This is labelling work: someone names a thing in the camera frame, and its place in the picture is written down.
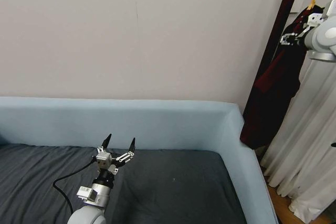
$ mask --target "bed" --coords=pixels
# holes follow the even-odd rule
[[[252,150],[239,141],[238,106],[201,101],[0,98],[0,220],[66,223],[51,187],[86,164],[111,132],[109,147],[137,139],[106,209],[108,223],[277,223]],[[74,209],[87,170],[59,182]]]

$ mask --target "black cable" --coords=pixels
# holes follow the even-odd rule
[[[68,196],[65,194],[65,192],[63,192],[62,189],[59,188],[59,187],[56,185],[56,182],[58,182],[58,181],[60,181],[60,180],[62,180],[62,179],[68,178],[68,177],[70,177],[70,176],[72,176],[72,175],[74,175],[74,174],[80,172],[81,170],[84,170],[85,168],[87,168],[87,167],[89,167],[91,164],[93,164],[95,161],[96,161],[96,157],[92,157],[92,160],[90,161],[89,164],[87,164],[87,165],[83,166],[82,168],[80,168],[80,169],[74,171],[73,173],[70,173],[70,174],[68,174],[68,175],[66,175],[66,176],[63,176],[63,177],[60,177],[60,178],[56,179],[56,180],[52,183],[52,184],[53,184],[53,185],[52,185],[53,188],[56,189],[56,190],[58,190],[58,191],[63,195],[64,199],[67,201],[67,203],[68,203],[68,205],[69,205],[69,208],[70,208],[70,212],[71,212],[71,214],[73,214],[72,204],[71,204],[71,202],[70,202]]]

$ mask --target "light blue bed frame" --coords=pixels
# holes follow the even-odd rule
[[[233,103],[0,97],[0,144],[208,150],[220,154],[248,224],[278,223],[254,151],[239,141]]]

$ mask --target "white curtain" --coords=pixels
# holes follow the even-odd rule
[[[336,199],[336,65],[311,61],[261,166],[289,209],[303,222]]]

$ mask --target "wooden floor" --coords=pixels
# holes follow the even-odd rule
[[[275,188],[270,186],[267,187],[275,208],[275,212],[277,213],[277,216],[281,220],[282,224],[303,224],[303,222],[288,209],[288,206],[291,203],[291,199],[288,197],[282,198],[277,194]],[[326,215],[321,214],[310,224],[331,224],[331,221]]]

